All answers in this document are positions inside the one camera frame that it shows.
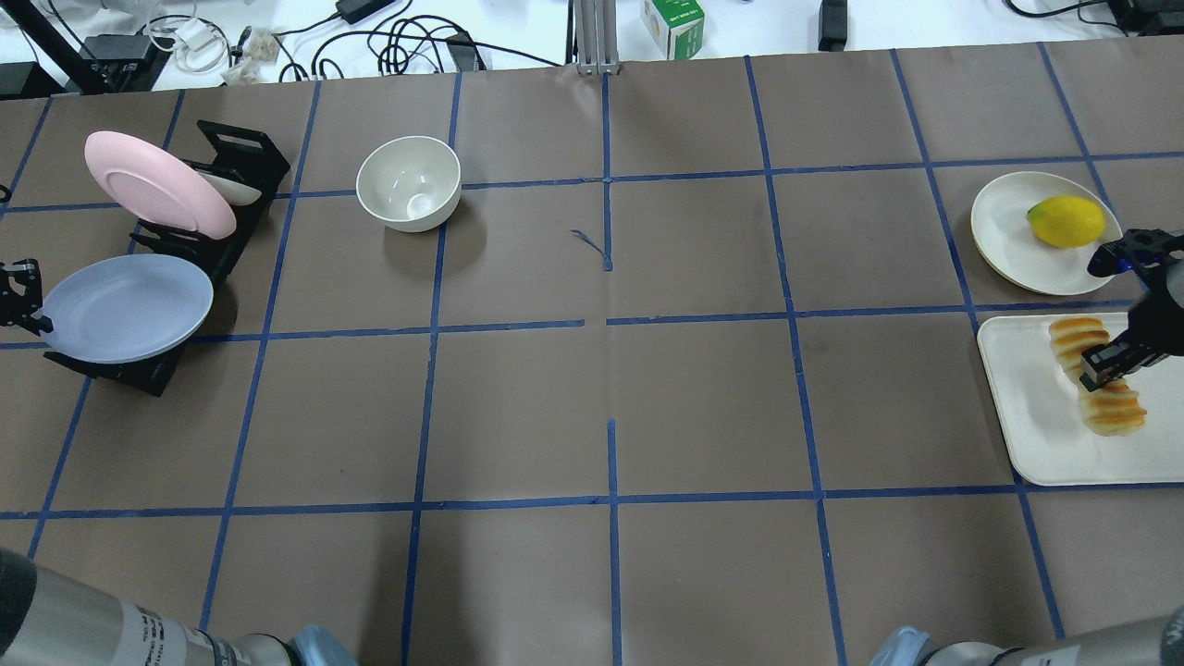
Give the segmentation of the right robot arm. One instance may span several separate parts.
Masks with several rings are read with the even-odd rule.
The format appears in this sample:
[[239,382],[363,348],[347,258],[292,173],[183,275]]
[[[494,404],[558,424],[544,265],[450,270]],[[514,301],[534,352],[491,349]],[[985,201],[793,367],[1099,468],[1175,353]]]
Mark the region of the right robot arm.
[[[1009,456],[1042,487],[1180,481],[1180,265],[1126,314],[998,316],[978,334]],[[1180,610],[1040,646],[940,646],[905,625],[875,665],[1179,665]]]

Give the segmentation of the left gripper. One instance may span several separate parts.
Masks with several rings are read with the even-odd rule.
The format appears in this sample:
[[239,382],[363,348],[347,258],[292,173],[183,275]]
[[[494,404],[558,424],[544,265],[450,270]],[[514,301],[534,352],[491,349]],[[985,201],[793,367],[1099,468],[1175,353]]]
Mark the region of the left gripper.
[[28,329],[34,337],[54,332],[54,321],[38,314],[41,307],[41,268],[38,262],[1,263],[1,325]]

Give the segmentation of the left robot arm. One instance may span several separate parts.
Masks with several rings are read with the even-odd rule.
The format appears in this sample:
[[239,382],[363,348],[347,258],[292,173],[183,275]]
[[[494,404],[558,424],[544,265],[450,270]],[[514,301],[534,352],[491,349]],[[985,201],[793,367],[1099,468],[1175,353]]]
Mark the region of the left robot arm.
[[[85,361],[135,361],[175,350],[208,315],[202,269],[166,254],[103,260],[41,293],[32,260],[4,265],[4,325],[30,329],[51,350]],[[5,665],[352,665],[321,627],[291,639],[227,641],[84,585],[4,549]]]

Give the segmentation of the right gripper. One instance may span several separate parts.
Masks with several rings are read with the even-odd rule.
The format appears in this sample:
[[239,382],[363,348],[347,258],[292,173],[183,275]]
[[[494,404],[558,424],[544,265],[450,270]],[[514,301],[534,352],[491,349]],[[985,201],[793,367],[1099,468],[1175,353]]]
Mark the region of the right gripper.
[[1081,354],[1079,384],[1093,392],[1133,374],[1143,364],[1183,354],[1183,269],[1157,268],[1147,292],[1128,310],[1122,337]]

